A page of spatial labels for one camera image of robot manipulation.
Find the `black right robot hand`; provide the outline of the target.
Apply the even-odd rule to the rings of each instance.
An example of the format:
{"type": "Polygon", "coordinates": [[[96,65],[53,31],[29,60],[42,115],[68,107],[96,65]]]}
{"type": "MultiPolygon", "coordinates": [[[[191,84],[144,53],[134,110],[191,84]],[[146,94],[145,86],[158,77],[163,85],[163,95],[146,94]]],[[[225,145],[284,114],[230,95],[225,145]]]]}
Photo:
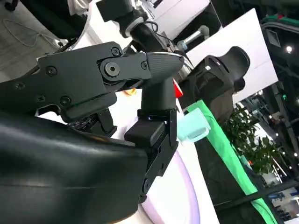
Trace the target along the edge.
{"type": "Polygon", "coordinates": [[[168,52],[124,55],[107,42],[38,59],[32,75],[0,85],[0,221],[105,224],[133,215],[178,147],[168,52]],[[124,140],[74,123],[142,90],[138,121],[124,140]]]}

